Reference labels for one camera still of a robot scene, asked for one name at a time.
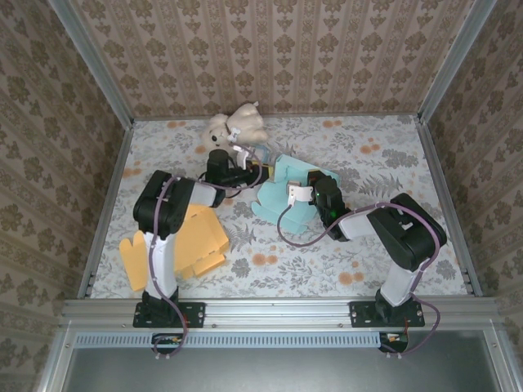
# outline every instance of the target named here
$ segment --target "white teddy bear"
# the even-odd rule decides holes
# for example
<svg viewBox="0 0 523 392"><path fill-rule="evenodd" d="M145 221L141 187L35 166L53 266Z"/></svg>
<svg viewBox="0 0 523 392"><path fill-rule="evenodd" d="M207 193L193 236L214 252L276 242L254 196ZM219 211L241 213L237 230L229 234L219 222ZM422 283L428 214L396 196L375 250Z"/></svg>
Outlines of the white teddy bear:
<svg viewBox="0 0 523 392"><path fill-rule="evenodd" d="M207 151L224 149L230 155L235 151L231 141L239 145L255 145L267 141L263 118L256 107L258 103L241 105L230 117L217 114L209 120L203 131L202 142Z"/></svg>

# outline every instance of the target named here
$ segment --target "blue cloth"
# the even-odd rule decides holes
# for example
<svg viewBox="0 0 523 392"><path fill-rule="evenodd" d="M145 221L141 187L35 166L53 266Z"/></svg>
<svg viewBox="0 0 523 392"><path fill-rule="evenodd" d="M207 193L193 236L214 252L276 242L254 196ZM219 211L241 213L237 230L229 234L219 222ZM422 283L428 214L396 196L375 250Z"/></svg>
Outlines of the blue cloth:
<svg viewBox="0 0 523 392"><path fill-rule="evenodd" d="M311 170L321 170L339 184L337 174L288 155L281 155L276 159L274 182L265 182L258 191L259 203L251 204L254 215L275 225L279 215L287 208L287 182L299 181L302 186L306 186L307 174ZM315 214L315 206L305 202L295 202L294 207L282 219L281 227L291 233L301 234L307 229L306 222L314 218Z"/></svg>

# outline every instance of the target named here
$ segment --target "patterned wallpaper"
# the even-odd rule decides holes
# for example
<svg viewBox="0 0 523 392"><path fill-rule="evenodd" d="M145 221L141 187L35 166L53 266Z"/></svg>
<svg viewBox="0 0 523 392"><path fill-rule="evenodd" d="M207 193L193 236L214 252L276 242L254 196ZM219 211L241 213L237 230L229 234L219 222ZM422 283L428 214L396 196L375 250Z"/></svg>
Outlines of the patterned wallpaper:
<svg viewBox="0 0 523 392"><path fill-rule="evenodd" d="M499 1L431 118L482 287L523 358L523 2Z"/></svg>
<svg viewBox="0 0 523 392"><path fill-rule="evenodd" d="M417 111L472 0L72 0L135 117Z"/></svg>
<svg viewBox="0 0 523 392"><path fill-rule="evenodd" d="M0 1L0 390L38 380L122 137L47 2Z"/></svg>

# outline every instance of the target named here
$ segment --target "purple cable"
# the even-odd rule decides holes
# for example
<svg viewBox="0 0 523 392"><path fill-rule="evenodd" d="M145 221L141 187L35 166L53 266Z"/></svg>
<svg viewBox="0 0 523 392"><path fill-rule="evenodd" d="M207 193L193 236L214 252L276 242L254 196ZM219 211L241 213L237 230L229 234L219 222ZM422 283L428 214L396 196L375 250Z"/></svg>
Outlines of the purple cable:
<svg viewBox="0 0 523 392"><path fill-rule="evenodd" d="M241 149L244 149L245 151L247 151L249 153L249 155L251 157L253 157L257 162L258 162L258 166L260 167L260 170L258 172L258 177L256 178L256 180L250 184L250 185L247 185L247 186L244 186L244 187L241 187L241 188L233 188L233 187L227 187L227 186L221 186L221 185L215 185L215 184L210 184L208 182L205 182L205 181L197 181L195 180L196 182L199 182L200 184L205 184L205 185L210 185L212 186L213 188L215 189L223 189L223 190L229 190L229 189L234 189L234 190L245 190L245 189L250 189L252 188L253 186L255 186L258 182L260 182L260 179L262 178L262 171L263 171L263 166L262 166L262 161L260 161L258 159L258 157L256 156L256 154L254 153L254 151L250 150L250 149L247 149L246 147L242 146L242 145L237 145L236 143L231 143L232 145L236 145L238 147L240 147ZM183 334L181 336L181 341L180 341L180 344L178 345L177 348L174 349L173 352L170 353L170 355L176 355L178 354L178 352L181 350L181 347L185 344L186 342L186 338L187 338L187 334L189 333L189 330L187 329L187 324L186 324L186 320L184 319L183 317L183 314L181 313L180 309L178 308L177 304L175 304L174 302L171 301L171 299L169 297L167 297L165 294L162 293L159 285L156 283L156 274L154 273L154 265L153 265L153 251L154 251L154 247L156 246L156 241L158 239L158 222L159 222L159 213L160 213L160 208L162 206L162 201L163 201L163 198L165 197L165 194L167 193L167 190L169 189L169 186L171 186L171 184L175 181L175 180L178 180L179 177L175 177L175 176L172 176L166 183L165 185L163 186L162 188L162 191L160 192L160 195L158 196L158 201L156 202L156 206L154 208L154 217L153 217L153 238L151 240L151 243L150 243L150 249L149 249L149 271L150 271L150 276L151 276L151 279L153 281L153 285L154 285L154 288L156 289L156 291L158 292L158 294L162 297L162 299L164 301L166 301L174 310L175 312L177 312L177 315L178 317L180 318L180 321L181 321L181 326L183 327ZM162 339L157 339L155 342L154 342L154 346L153 346L153 351L155 354L159 355L159 352L158 352L158 343L161 341Z"/></svg>
<svg viewBox="0 0 523 392"><path fill-rule="evenodd" d="M440 311L433 304L420 300L413 293L413 291L416 289L416 287L419 284L419 281L421 280L421 278L423 276L423 272L425 272L425 270L434 262L434 260L438 257L438 254L440 253L440 239L438 238L434 229L428 224L428 222L425 219L423 219L418 213L412 211L409 208L406 208L406 207L403 207L403 206L400 206L400 205L394 204L394 203L379 202L374 205L370 205L370 206L366 206L366 207L362 207L362 208L356 208L354 211L348 212L347 214L340 216L319 237L313 239L312 241L310 241L308 243L293 243L284 237L284 235L281 232L281 227L280 227L281 220L284 217L285 213L287 213L288 210L290 210L292 208L292 206L288 206L287 208L285 208L283 210L283 212L278 217L278 222L276 223L276 229L278 230L278 234L281 237L281 239L283 239L289 245L292 245L294 247L309 247L310 245L313 245L313 244L317 243L318 241L320 241L325 235L327 235L327 233L330 230L332 230L334 228L334 226L339 224L345 218L347 218L349 216L353 216L360 212L365 212L365 211L373 210L374 208L380 208L380 207L392 207L392 208L398 209L402 212L405 212L406 214L411 215L414 219L416 219L419 223L421 223L425 227L425 229L427 229L427 231L431 235L432 239L434 240L434 253L432 254L431 258L428 259L428 261L426 261L425 263L422 263L422 266L420 267L418 274L416 275L416 279L414 280L412 286L410 287L409 294L413 299L418 301L420 304L428 306L429 308L433 309L436 312L436 321L434 322L432 329L429 331L427 336L425 336L425 338L421 341L421 343L419 343L418 345L416 345L414 348L412 348L410 350L406 350L403 353L397 353L394 349L392 349L388 345L382 345L383 347L392 351L393 353L397 353L398 357L399 357L400 355L412 354L414 351L419 350L423 345L425 345L425 343L427 343L427 341L432 337L432 335L434 335L434 333L436 332L436 329L440 325L440 320L441 320Z"/></svg>

